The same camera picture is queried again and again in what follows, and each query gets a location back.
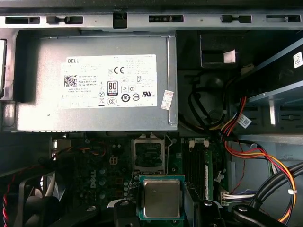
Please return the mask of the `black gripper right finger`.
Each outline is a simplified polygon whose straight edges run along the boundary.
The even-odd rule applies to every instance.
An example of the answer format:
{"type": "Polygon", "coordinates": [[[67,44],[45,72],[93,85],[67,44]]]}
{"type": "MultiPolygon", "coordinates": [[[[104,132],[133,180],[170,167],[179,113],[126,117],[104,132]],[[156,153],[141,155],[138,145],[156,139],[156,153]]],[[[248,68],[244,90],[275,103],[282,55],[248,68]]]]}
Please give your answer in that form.
{"type": "Polygon", "coordinates": [[[196,212],[199,227],[284,227],[285,224],[245,204],[221,208],[215,201],[201,201],[196,212]]]}

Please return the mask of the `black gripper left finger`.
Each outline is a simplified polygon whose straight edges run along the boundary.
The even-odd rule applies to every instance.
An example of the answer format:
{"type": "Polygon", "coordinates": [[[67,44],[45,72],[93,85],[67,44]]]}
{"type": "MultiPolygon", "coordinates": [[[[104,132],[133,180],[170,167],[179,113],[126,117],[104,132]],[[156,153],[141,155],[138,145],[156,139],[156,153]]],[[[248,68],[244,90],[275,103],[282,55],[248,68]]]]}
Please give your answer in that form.
{"type": "Polygon", "coordinates": [[[116,200],[113,207],[102,211],[97,205],[84,205],[63,216],[52,227],[140,227],[136,205],[116,200]]]}

